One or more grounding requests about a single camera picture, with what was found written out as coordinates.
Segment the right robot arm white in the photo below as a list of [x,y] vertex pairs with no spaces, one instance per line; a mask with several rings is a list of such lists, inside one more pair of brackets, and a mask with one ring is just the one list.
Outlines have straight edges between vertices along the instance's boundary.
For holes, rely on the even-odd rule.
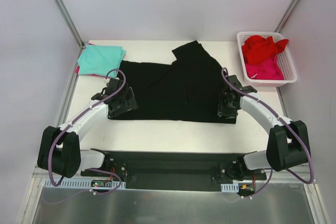
[[234,119],[238,110],[252,116],[268,134],[264,151],[243,155],[243,162],[236,166],[236,173],[242,179],[250,178],[256,169],[273,169],[277,172],[309,164],[311,155],[307,126],[302,121],[293,121],[279,115],[265,103],[257,90],[243,87],[235,75],[224,76],[220,95],[218,116]]

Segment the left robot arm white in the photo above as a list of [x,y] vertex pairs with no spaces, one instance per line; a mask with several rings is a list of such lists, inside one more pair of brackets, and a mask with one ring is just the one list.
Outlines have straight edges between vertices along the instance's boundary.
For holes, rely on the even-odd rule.
[[82,151],[80,142],[100,121],[137,108],[132,87],[124,80],[109,79],[106,87],[93,95],[74,118],[58,127],[44,129],[37,166],[66,178],[90,168],[99,176],[108,175],[111,164],[106,160],[106,153],[93,149]]

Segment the black t-shirt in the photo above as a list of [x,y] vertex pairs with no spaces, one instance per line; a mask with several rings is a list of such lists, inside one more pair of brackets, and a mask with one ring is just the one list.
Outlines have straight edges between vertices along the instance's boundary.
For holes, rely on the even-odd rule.
[[123,61],[120,70],[133,89],[136,110],[116,120],[174,120],[235,124],[236,118],[219,117],[224,80],[222,67],[198,41],[172,51],[170,65]]

